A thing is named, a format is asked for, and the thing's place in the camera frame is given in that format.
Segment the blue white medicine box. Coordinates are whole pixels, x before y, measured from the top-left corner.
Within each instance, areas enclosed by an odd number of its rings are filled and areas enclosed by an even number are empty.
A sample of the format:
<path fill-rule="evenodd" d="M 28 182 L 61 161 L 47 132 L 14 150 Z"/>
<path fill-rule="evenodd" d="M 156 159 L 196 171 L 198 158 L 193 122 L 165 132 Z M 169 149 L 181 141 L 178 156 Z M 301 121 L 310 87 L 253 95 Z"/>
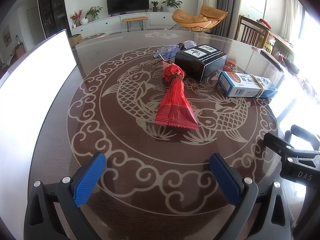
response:
<path fill-rule="evenodd" d="M 278 90 L 266 77 L 260 77 L 265 91 L 260 98 L 273 98 Z M 218 84 L 228 97 L 256 98 L 260 88 L 250 74 L 222 71 L 218 78 Z"/>

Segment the red snack packet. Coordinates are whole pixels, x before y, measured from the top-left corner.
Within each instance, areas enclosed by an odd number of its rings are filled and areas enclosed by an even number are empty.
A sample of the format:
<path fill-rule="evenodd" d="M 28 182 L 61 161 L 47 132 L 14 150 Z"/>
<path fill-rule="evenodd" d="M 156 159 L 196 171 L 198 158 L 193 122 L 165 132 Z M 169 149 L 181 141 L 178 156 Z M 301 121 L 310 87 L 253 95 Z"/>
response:
<path fill-rule="evenodd" d="M 158 108 L 155 123 L 198 130 L 199 124 L 184 94 L 185 72 L 178 65 L 164 61 L 163 74 L 169 88 Z"/>

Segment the black soap bar box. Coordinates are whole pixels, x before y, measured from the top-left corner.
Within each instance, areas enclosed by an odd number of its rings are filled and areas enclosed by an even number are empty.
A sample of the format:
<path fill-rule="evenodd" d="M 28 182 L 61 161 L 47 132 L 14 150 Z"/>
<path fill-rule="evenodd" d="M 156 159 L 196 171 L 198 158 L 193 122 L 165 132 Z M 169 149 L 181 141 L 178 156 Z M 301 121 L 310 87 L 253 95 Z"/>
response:
<path fill-rule="evenodd" d="M 213 73 L 221 70 L 226 59 L 225 52 L 203 44 L 176 53 L 175 64 L 190 78 L 202 82 Z"/>

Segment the beige rubber band on box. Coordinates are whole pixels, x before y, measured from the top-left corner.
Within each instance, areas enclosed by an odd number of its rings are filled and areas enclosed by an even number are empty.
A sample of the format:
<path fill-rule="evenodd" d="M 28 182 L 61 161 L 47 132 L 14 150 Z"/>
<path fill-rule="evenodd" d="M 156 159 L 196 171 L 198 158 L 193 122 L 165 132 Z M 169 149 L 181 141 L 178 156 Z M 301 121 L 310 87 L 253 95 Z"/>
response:
<path fill-rule="evenodd" d="M 255 97 L 260 98 L 262 96 L 263 92 L 265 91 L 264 85 L 259 77 L 252 75 L 252 74 L 251 74 L 251 77 L 255 81 L 255 83 L 258 85 L 258 87 L 260 88 L 259 92 L 257 93 L 257 95 Z"/>

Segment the wooden dining chair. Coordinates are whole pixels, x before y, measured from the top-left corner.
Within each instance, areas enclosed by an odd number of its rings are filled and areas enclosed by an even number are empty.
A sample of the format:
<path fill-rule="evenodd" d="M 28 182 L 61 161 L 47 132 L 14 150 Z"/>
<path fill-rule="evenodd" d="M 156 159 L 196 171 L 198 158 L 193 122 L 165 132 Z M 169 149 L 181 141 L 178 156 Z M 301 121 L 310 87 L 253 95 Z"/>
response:
<path fill-rule="evenodd" d="M 267 42 L 269 34 L 270 29 L 268 27 L 245 16 L 239 16 L 234 39 L 262 49 Z"/>

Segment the cardboard box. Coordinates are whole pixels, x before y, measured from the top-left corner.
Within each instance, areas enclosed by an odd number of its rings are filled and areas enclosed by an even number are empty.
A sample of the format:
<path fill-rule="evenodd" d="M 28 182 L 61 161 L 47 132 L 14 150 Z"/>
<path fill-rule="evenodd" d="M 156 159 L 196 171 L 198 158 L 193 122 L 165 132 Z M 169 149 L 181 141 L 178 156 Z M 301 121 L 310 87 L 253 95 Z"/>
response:
<path fill-rule="evenodd" d="M 77 44 L 79 44 L 81 42 L 81 40 L 82 40 L 81 34 L 75 34 L 75 35 L 71 36 L 69 38 L 70 46 L 71 47 L 76 46 Z"/>

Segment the orange lounge chair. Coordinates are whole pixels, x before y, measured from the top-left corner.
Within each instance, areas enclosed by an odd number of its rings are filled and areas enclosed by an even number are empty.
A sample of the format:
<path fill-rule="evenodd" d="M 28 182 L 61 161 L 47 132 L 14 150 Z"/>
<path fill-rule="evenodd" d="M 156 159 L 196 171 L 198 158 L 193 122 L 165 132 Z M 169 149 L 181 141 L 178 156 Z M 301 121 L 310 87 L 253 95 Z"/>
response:
<path fill-rule="evenodd" d="M 189 31 L 203 32 L 214 28 L 222 22 L 228 15 L 228 12 L 202 5 L 200 13 L 191 16 L 181 9 L 173 12 L 172 19 L 175 26 L 183 27 Z"/>

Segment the grey curtain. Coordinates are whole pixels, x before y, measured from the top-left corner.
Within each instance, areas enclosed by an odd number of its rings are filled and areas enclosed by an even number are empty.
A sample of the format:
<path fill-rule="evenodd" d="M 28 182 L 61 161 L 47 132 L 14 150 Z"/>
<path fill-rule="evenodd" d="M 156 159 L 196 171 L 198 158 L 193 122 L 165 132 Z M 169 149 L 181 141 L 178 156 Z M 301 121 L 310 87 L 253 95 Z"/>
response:
<path fill-rule="evenodd" d="M 217 0 L 217 9 L 227 16 L 213 28 L 213 34 L 233 39 L 237 29 L 241 0 Z"/>

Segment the red flowers white vase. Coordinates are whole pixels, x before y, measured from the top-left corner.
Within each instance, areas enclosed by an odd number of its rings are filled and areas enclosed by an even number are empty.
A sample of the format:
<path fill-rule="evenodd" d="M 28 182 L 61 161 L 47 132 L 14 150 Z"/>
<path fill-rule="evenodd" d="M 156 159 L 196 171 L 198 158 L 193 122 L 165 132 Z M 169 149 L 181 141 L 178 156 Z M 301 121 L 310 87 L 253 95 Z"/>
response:
<path fill-rule="evenodd" d="M 75 11 L 72 15 L 70 15 L 70 19 L 73 23 L 73 27 L 79 27 L 81 25 L 87 24 L 89 22 L 87 16 L 82 15 L 83 10 Z"/>

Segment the dark glass cabinet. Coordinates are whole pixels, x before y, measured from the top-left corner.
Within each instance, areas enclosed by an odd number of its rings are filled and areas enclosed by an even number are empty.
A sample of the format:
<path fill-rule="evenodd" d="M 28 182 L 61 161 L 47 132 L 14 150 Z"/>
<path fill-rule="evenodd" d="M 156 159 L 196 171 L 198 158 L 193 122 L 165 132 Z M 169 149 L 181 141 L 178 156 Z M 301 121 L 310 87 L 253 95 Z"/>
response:
<path fill-rule="evenodd" d="M 71 37 L 68 23 L 65 0 L 38 0 L 40 19 L 46 38 L 66 30 Z"/>

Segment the green plant left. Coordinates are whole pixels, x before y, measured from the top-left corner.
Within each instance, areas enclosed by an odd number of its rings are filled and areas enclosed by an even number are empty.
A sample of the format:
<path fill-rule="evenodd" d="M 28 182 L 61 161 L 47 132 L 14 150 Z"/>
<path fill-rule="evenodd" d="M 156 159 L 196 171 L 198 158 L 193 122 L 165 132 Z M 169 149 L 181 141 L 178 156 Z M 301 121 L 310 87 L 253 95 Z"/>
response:
<path fill-rule="evenodd" d="M 90 17 L 91 20 L 95 21 L 99 18 L 99 14 L 102 11 L 102 7 L 100 6 L 95 6 L 91 7 L 85 14 L 85 18 Z"/>

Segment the white tv cabinet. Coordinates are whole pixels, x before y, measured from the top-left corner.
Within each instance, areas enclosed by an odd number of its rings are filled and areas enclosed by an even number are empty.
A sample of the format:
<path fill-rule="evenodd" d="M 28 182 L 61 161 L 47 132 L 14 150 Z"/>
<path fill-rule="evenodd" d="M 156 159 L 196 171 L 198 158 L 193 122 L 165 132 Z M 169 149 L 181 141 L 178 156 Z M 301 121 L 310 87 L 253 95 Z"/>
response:
<path fill-rule="evenodd" d="M 175 22 L 172 12 L 144 12 L 102 18 L 73 28 L 71 34 L 89 37 L 95 34 L 114 34 L 138 30 L 170 29 Z"/>

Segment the green potted plant right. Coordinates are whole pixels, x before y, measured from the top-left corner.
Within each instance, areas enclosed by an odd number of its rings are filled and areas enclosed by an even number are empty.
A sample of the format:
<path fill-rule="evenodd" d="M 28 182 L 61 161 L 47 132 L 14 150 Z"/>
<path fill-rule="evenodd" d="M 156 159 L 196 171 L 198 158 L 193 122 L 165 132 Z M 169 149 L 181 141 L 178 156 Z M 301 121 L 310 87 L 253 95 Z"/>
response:
<path fill-rule="evenodd" d="M 174 12 L 183 4 L 181 0 L 162 0 L 161 3 L 166 6 L 168 12 Z"/>

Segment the black television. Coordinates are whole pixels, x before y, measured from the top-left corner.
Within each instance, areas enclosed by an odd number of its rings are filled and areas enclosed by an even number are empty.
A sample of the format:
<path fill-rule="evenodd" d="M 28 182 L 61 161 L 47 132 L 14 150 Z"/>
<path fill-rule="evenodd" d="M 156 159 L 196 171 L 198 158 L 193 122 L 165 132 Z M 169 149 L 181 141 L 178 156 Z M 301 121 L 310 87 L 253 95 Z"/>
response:
<path fill-rule="evenodd" d="M 109 15 L 149 9 L 149 0 L 106 0 Z"/>

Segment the small potted plant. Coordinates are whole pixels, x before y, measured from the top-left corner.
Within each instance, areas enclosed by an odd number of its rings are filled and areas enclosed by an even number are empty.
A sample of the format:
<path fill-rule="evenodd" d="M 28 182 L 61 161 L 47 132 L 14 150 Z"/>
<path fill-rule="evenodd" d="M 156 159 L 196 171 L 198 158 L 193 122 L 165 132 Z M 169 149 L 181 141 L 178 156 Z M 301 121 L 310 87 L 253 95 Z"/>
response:
<path fill-rule="evenodd" d="M 151 4 L 152 4 L 152 11 L 153 12 L 157 12 L 158 11 L 159 2 L 158 1 L 152 1 Z"/>

